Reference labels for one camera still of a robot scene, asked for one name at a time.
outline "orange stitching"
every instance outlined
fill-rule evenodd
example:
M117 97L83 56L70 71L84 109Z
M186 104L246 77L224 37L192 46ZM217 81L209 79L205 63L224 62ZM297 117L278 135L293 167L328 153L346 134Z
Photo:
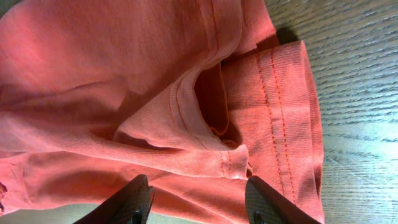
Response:
M173 111L172 111L172 105L170 105L170 100L169 100L169 110L170 110L170 114L171 114L171 117L172 117L172 121L175 121L174 120L174 116L173 116Z
M199 0L197 0L197 5L198 5L199 12L200 12L200 17L201 17L202 26L203 26L203 29L205 30L205 35L206 35L206 39L207 39L208 36L207 36L207 30L206 30L206 26L205 26L205 19L203 18L203 14L201 13L201 10L200 10L200 3L199 3Z
M275 72L274 54L273 53L274 53L274 49L271 49L272 73L273 73L273 75L275 77L275 84L276 84L276 88L277 88L277 91L278 91L280 114L282 115L282 129L283 129L283 132L284 132L285 155L286 155L287 166L289 168L290 183L292 185L293 204L296 204L295 196L294 196L292 169L290 168L289 156L287 154L287 141L286 141L286 129L285 129L284 111L282 109L282 101L280 100L280 88L279 88L278 79L277 79L276 72Z
M231 155L229 154L229 151L226 151L228 153L228 160L229 160L229 168L228 168L228 172L229 172L229 177L232 178L231 175Z
M191 136L195 137L195 138L198 140L198 142L199 142L207 151L209 151L209 149L206 148L206 146L200 141L200 139L199 139L197 136L191 134L191 132L188 131L187 125L185 124L184 118L182 117L181 109L180 109L180 103L178 102L178 89L179 89L180 86L181 86L182 80L183 80L183 78L181 79L181 81L180 81L180 83L178 84L177 89L176 89L176 91L175 91L175 101L177 102L178 113L179 113L179 115L180 115L180 117L181 117L182 124L184 125L184 128L185 128L185 130L187 131L187 133L190 134Z
M217 33L217 23L216 23L216 15L214 12L214 3L211 1L211 11L213 13L213 23L214 23L214 29L216 30L216 43L217 43L217 51L216 54L218 53L218 50L220 49L220 43L218 42L218 33Z
M262 84L262 90L263 90L263 92L265 94L266 106L268 108L268 113L269 113L269 123L271 125L272 145L274 146L275 159L276 159L276 164L278 166L280 186L282 187L282 195L285 195L285 193L284 193L284 184L283 184L283 181L282 181L282 177L280 175L280 165L279 165L278 153L276 151L274 128L273 128L273 125L272 125L272 112L271 112L271 109L269 108L269 104L268 104L268 96L267 96L267 92L266 92L266 85L264 84L264 81L262 80L262 71L261 71L261 67L260 67L260 55L259 54L257 54L257 66L259 67L260 81L261 81L261 84Z
M220 158L221 158L221 171L223 171L223 177L225 177L225 173L224 173L224 160L223 160L223 156L221 155L221 152L220 152Z

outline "wooden surface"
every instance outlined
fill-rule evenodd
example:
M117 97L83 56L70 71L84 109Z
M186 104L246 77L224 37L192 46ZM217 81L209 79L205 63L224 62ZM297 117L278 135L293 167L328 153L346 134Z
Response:
M397 223L397 1L266 4L281 42L300 39L307 46L324 130L326 222ZM27 217L32 223L34 217L44 217L68 223L62 217L78 218L92 207L17 212L9 220ZM161 216L154 220L176 223Z

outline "coral t-shirt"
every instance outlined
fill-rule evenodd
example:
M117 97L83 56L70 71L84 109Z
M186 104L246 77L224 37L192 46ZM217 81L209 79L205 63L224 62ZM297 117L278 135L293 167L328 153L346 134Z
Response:
M323 223L322 162L305 46L279 46L261 0L28 0L0 19L4 213L147 174L153 212L246 223L257 175Z

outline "cotton fabric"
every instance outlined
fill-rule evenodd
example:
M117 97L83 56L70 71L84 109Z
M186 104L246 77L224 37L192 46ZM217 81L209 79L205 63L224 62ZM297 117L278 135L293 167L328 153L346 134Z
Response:
M0 19L4 213L101 203L138 174L152 211L247 223L258 175L324 222L303 42L262 1L27 0Z

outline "wood grain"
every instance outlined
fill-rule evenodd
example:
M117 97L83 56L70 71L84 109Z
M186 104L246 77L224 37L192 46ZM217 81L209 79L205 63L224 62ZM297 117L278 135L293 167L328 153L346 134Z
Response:
M398 2L266 1L304 40L324 132L327 223L398 221Z

